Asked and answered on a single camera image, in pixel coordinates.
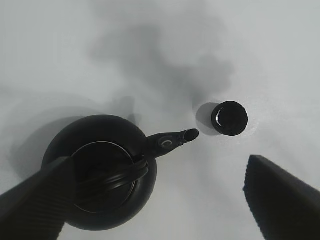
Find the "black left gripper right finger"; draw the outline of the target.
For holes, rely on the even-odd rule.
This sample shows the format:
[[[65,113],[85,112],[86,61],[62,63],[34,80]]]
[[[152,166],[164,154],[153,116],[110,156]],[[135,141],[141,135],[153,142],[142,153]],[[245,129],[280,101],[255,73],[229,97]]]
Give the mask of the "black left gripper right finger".
[[[264,239],[320,238],[320,192],[269,159],[249,157],[243,191]]]

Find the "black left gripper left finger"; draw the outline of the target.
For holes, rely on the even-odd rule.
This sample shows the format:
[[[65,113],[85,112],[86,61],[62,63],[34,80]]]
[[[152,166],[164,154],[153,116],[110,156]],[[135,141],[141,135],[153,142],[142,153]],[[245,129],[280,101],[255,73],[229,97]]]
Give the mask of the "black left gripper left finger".
[[[60,157],[0,196],[2,240],[56,240],[76,194],[74,162]]]

